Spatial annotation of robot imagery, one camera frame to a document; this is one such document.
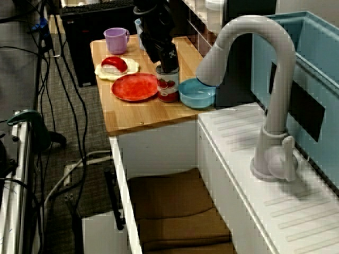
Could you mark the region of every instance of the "white countertop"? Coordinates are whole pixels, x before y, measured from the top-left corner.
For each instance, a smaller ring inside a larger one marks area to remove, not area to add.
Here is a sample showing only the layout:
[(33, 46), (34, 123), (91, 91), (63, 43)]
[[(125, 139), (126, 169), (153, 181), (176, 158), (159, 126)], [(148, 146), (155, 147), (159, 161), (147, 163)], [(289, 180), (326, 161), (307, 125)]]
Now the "white countertop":
[(297, 180), (268, 183), (252, 175), (249, 166), (264, 119), (256, 103), (199, 115), (271, 251), (338, 254), (338, 197), (297, 150)]

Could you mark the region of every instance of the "blue bowl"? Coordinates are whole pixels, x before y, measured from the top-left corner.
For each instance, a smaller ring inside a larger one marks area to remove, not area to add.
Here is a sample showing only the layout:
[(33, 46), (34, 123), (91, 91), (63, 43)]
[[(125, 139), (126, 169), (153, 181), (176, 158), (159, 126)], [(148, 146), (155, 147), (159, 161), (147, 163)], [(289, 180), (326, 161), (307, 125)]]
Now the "blue bowl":
[(191, 108), (205, 108), (215, 101), (216, 88), (206, 86), (196, 78), (185, 80), (179, 85), (180, 100)]

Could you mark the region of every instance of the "wooden countertop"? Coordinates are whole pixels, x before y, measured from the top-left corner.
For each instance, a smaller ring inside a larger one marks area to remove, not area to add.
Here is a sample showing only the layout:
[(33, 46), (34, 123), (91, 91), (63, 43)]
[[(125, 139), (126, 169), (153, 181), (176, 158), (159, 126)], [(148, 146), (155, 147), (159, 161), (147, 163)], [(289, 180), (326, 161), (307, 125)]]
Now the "wooden countertop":
[[(174, 38), (179, 57), (180, 82), (195, 77), (202, 56), (187, 37)], [(105, 40), (91, 42), (93, 64), (96, 67), (103, 59), (111, 54), (106, 49)], [(120, 55), (132, 58), (140, 64), (140, 72), (156, 74), (155, 68), (159, 63), (152, 63), (147, 53), (139, 49), (138, 37), (131, 35), (127, 51)], [(121, 135), (140, 130), (156, 128), (196, 119), (197, 115), (215, 110), (212, 106), (206, 110), (193, 110), (181, 102), (165, 103), (158, 98), (141, 103), (124, 102), (111, 92), (113, 82), (96, 78), (99, 89), (106, 130), (109, 136)]]

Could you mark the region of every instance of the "red plate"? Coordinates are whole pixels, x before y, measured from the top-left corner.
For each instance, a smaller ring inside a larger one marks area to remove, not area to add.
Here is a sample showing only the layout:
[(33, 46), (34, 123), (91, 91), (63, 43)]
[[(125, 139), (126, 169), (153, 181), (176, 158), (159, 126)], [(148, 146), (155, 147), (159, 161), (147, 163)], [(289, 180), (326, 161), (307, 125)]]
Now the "red plate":
[(137, 102), (155, 95), (157, 85), (156, 76), (138, 72), (118, 78), (112, 86), (112, 93), (124, 101)]

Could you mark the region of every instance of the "brown cloth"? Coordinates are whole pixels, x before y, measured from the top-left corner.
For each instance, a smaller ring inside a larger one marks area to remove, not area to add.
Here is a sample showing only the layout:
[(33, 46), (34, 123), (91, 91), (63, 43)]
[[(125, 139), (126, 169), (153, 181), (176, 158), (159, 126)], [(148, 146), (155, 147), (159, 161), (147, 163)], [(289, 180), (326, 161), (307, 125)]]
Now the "brown cloth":
[(128, 182), (136, 220), (184, 217), (214, 207), (198, 169)]
[(216, 208), (187, 217), (138, 220), (137, 223), (144, 251), (217, 244), (231, 238)]
[(132, 178), (128, 186), (143, 252), (176, 249), (178, 253), (193, 253), (197, 247), (201, 253), (214, 253), (211, 250), (214, 247), (220, 252), (225, 248), (233, 250), (230, 230), (214, 206), (198, 169)]
[(149, 251), (145, 254), (236, 254), (232, 243)]

